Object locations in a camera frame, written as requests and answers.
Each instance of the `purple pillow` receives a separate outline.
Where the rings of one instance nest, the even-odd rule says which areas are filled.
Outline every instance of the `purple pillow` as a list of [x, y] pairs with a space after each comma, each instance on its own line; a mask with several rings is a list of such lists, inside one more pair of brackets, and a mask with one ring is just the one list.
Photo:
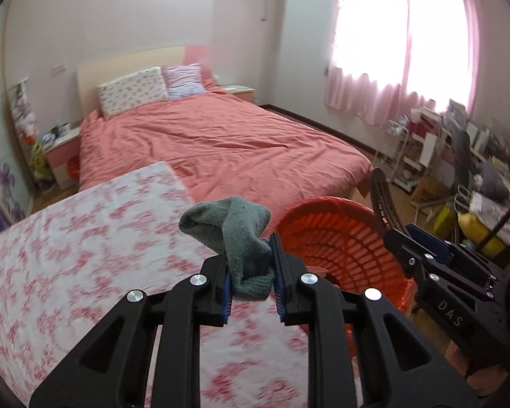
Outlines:
[[202, 84], [202, 65], [163, 67], [163, 76], [168, 89], [168, 99], [180, 99], [192, 95], [204, 94]]

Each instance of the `silver bolt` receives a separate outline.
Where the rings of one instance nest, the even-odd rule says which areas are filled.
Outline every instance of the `silver bolt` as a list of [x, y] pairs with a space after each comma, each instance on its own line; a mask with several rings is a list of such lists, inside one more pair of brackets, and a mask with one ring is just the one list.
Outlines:
[[317, 275], [314, 275], [313, 273], [304, 273], [300, 280], [304, 282], [305, 284], [315, 284], [318, 281]]
[[370, 299], [371, 301], [379, 301], [382, 298], [382, 292], [379, 291], [377, 288], [367, 288], [364, 291], [364, 295], [367, 299]]
[[143, 292], [140, 290], [129, 291], [126, 300], [129, 302], [140, 302], [143, 299]]
[[204, 285], [206, 282], [208, 282], [208, 278], [204, 275], [194, 275], [191, 276], [191, 284], [193, 284], [196, 287], [200, 287], [201, 285]]

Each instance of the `box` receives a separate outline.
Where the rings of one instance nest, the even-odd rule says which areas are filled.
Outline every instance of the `box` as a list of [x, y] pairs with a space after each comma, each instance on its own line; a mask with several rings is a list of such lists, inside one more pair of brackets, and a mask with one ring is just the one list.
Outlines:
[[435, 201], [450, 196], [450, 189], [435, 178], [425, 175], [412, 193], [410, 204], [416, 207], [429, 201]]

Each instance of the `wall outlet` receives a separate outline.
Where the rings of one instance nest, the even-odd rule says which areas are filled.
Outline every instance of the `wall outlet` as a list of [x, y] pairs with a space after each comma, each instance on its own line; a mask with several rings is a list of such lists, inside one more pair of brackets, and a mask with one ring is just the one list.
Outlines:
[[62, 63], [58, 66], [55, 66], [51, 69], [51, 76], [52, 77], [55, 77], [57, 76], [59, 73], [63, 73], [63, 72], [66, 72], [66, 70], [68, 70], [68, 63]]

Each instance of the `pink curtain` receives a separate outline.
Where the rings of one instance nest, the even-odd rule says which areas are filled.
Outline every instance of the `pink curtain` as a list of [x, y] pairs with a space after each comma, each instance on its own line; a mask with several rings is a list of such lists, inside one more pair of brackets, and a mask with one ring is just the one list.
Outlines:
[[325, 103], [381, 126], [449, 98], [472, 110], [477, 0], [337, 0]]

